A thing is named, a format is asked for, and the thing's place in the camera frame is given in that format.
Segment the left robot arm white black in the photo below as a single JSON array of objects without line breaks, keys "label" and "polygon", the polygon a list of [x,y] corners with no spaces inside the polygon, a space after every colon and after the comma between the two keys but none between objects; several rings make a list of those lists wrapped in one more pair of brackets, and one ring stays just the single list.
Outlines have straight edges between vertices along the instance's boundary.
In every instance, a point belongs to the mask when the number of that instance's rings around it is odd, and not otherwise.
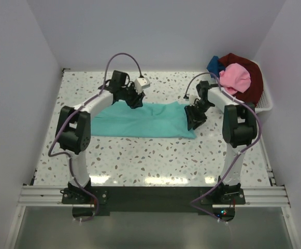
[{"label": "left robot arm white black", "polygon": [[91,121],[118,101],[125,102],[131,109],[142,107],[144,88],[149,85],[149,80],[143,75],[131,81],[127,73],[113,71],[95,96],[73,107],[62,107],[53,144],[59,144],[60,153],[68,158],[70,180],[62,192],[64,200],[73,200],[77,204],[99,203],[91,186],[86,160],[86,150],[91,141]]}]

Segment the teal t shirt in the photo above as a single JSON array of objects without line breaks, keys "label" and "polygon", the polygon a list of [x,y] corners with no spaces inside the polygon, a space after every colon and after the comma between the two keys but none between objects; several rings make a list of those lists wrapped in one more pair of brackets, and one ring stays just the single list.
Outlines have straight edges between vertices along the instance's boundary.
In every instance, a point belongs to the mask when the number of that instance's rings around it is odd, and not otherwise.
[{"label": "teal t shirt", "polygon": [[143,103],[131,109],[125,102],[116,102],[91,121],[92,136],[187,138],[195,139],[188,130],[185,105]]}]

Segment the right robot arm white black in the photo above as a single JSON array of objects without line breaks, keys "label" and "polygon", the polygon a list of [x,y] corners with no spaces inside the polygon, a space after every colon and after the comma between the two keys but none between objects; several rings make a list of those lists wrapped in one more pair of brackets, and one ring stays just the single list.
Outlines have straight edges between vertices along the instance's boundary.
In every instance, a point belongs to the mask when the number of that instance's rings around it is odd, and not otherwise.
[{"label": "right robot arm white black", "polygon": [[206,112],[217,107],[223,113],[222,136],[226,142],[224,168],[218,177],[218,183],[201,194],[200,201],[229,204],[241,197],[241,169],[245,152],[253,145],[257,136],[257,118],[252,103],[233,100],[215,84],[201,81],[196,86],[198,96],[189,97],[189,105],[184,110],[187,116],[188,130],[203,125]]}]

